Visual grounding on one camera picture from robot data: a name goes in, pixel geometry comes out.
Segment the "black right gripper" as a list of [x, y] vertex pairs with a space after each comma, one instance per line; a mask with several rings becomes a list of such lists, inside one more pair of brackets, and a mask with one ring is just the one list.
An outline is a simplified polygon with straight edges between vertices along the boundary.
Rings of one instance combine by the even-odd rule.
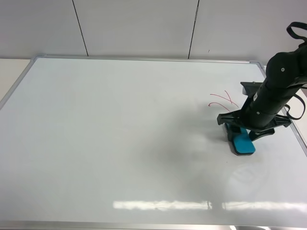
[[247, 97], [240, 110], [219, 114], [217, 123], [219, 125], [227, 124], [229, 142], [241, 134], [241, 128], [250, 130], [251, 141], [273, 135], [274, 128], [287, 127], [292, 123], [291, 118], [278, 113], [298, 90], [298, 86], [270, 88], [266, 82], [262, 82], [254, 96]]

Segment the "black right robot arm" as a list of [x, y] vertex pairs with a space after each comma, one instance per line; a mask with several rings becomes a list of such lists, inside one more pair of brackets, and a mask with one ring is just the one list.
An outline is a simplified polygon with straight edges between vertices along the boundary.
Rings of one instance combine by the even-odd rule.
[[280, 115], [288, 101], [297, 97], [297, 92], [307, 82], [307, 45], [303, 43], [292, 52], [274, 55], [266, 67], [263, 82], [242, 82], [247, 96], [242, 108], [226, 114], [219, 114], [217, 123], [228, 124], [231, 130], [250, 130], [251, 140], [272, 135], [275, 128], [288, 127], [294, 117]]

